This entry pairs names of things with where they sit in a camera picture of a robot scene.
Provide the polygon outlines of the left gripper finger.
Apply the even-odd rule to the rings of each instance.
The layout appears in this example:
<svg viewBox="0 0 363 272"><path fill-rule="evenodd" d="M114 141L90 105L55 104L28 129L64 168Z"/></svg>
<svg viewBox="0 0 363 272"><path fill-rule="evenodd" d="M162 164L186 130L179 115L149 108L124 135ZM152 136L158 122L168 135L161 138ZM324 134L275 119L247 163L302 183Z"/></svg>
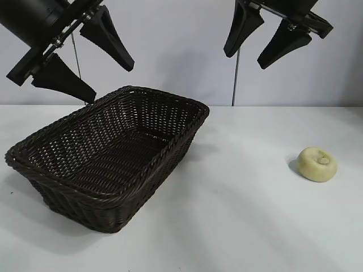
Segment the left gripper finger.
<svg viewBox="0 0 363 272"><path fill-rule="evenodd" d="M76 76L56 53L53 53L44 66L33 75L31 84L37 88L67 94L85 103L94 103L96 98L96 92Z"/></svg>
<svg viewBox="0 0 363 272"><path fill-rule="evenodd" d="M133 70L134 60L123 45L106 6L99 6L83 25L80 34L105 51L126 71Z"/></svg>

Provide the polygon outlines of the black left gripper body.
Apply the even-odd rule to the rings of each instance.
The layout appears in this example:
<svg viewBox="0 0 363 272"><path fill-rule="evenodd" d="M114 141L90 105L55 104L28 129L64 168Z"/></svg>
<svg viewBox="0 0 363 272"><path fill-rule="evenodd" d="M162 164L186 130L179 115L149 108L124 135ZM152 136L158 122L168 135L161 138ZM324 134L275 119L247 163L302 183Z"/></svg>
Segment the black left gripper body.
<svg viewBox="0 0 363 272"><path fill-rule="evenodd" d="M1 1L1 24L29 46L7 74L21 86L82 23L90 20L101 1Z"/></svg>

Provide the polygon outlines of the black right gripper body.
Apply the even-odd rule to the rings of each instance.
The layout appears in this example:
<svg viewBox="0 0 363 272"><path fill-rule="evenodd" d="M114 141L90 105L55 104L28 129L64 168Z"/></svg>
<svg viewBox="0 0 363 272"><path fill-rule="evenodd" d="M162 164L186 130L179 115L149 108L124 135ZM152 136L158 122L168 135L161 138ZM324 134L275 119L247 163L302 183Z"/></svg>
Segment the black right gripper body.
<svg viewBox="0 0 363 272"><path fill-rule="evenodd" d="M333 26L312 12L312 8L318 1L315 0L267 0L267 1L240 1L242 6L253 9L265 9L297 26L304 26L324 39L332 30Z"/></svg>

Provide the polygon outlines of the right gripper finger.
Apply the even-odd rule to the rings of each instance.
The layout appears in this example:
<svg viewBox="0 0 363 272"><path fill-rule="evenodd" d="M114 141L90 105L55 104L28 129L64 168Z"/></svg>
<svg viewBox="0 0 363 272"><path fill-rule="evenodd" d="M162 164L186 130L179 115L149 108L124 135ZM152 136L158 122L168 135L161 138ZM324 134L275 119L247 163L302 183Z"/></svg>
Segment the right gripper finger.
<svg viewBox="0 0 363 272"><path fill-rule="evenodd" d="M226 57L231 58L249 35L264 23L260 10L261 6L253 1L235 1L230 32L223 47Z"/></svg>
<svg viewBox="0 0 363 272"><path fill-rule="evenodd" d="M282 19L271 41L258 57L258 63L262 69L266 69L286 54L308 45L311 41L308 28Z"/></svg>

